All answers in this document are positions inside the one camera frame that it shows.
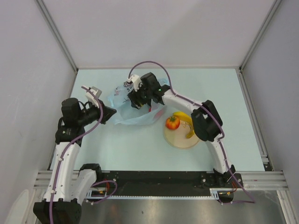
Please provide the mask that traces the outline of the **light blue printed plastic bag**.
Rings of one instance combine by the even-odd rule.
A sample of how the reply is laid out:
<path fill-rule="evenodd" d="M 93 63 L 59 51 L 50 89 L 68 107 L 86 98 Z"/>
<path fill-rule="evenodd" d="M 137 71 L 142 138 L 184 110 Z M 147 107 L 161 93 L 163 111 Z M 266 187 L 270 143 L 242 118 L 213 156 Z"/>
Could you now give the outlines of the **light blue printed plastic bag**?
<path fill-rule="evenodd" d="M 166 106 L 151 101 L 151 107 L 144 105 L 141 109 L 131 106 L 128 94 L 134 88 L 125 88 L 123 84 L 117 86 L 107 97 L 112 108 L 117 110 L 109 121 L 122 125 L 151 125 L 156 120 L 154 116 L 159 110 L 165 112 Z"/>

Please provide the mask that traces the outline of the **orange red fake tomato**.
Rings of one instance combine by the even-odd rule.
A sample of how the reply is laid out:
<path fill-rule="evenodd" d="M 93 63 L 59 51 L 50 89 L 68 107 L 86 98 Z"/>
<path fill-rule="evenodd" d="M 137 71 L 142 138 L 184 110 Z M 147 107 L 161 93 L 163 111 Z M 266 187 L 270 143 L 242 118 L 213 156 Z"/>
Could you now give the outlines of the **orange red fake tomato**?
<path fill-rule="evenodd" d="M 177 116 L 170 116 L 166 122 L 165 126 L 170 130 L 176 130 L 180 126 L 180 119 Z"/>

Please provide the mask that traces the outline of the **yellow fake banana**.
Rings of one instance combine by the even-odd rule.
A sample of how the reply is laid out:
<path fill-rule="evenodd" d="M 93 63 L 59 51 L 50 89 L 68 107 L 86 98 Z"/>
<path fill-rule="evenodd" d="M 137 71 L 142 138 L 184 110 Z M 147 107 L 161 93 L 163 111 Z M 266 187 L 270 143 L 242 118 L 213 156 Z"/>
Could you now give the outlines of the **yellow fake banana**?
<path fill-rule="evenodd" d="M 178 117 L 181 121 L 184 121 L 189 126 L 190 131 L 185 137 L 187 139 L 191 138 L 195 134 L 192 118 L 184 112 L 174 112 L 172 115 Z"/>

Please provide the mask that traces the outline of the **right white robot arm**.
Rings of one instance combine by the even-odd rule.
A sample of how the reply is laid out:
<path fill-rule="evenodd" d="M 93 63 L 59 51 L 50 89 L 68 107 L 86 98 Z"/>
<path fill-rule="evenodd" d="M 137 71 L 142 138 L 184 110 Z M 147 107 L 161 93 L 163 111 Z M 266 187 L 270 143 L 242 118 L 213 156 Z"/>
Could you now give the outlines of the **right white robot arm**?
<path fill-rule="evenodd" d="M 200 102 L 179 95 L 171 83 L 161 85 L 153 73 L 143 76 L 129 75 L 127 83 L 133 86 L 128 94 L 131 106 L 140 109 L 146 103 L 154 102 L 170 106 L 190 114 L 195 135 L 206 142 L 214 159 L 215 181 L 220 187 L 227 187 L 233 180 L 235 167 L 230 162 L 222 139 L 225 137 L 223 122 L 212 101 Z"/>

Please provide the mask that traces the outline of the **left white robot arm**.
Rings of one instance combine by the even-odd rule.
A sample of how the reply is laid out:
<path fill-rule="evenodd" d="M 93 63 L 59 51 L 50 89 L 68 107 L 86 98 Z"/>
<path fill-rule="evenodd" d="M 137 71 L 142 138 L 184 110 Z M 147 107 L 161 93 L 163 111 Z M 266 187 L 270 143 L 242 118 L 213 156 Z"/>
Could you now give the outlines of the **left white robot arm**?
<path fill-rule="evenodd" d="M 91 186 L 99 186 L 104 174 L 97 163 L 82 165 L 76 181 L 72 180 L 75 161 L 81 149 L 85 126 L 95 122 L 105 124 L 117 110 L 101 100 L 80 102 L 68 98 L 62 102 L 62 117 L 55 134 L 55 164 L 48 188 L 36 202 L 33 213 L 42 224 L 78 224 L 82 203 Z"/>

